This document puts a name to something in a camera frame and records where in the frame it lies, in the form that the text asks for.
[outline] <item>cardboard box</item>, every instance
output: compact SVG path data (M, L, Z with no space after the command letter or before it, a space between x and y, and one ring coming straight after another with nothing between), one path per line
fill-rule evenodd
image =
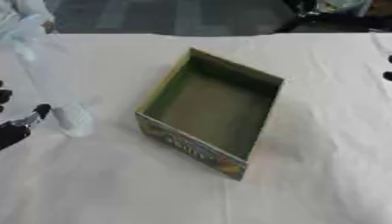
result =
M137 110L142 131L241 180L283 79L191 49Z

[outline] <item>person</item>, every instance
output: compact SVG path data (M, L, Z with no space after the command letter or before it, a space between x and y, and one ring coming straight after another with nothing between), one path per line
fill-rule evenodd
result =
M20 19L34 14L45 20L42 26L47 33L54 31L54 16L43 0L0 0L0 33L6 32Z

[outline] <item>black object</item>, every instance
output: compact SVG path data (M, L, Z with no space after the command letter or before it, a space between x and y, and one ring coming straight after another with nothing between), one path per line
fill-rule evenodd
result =
M49 104L38 105L24 119L8 121L0 125L0 150L16 144L31 134L31 129L46 118L51 110Z
M345 26L355 32L390 32L392 31L392 15L384 17L357 17L343 12L321 12L317 0L284 0L296 16L273 33L292 32L300 25L325 23Z
M388 57L388 61L389 63L392 63L392 55L390 55ZM384 79L386 79L387 81L392 81L392 72L385 72L383 75Z

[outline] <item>white table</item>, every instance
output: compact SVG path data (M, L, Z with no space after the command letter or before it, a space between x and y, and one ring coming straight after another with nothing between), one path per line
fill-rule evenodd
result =
M96 131L43 125L2 151L0 223L391 223L392 35L59 38ZM138 131L135 107L189 46L286 79L242 182ZM16 101L39 102L0 59Z

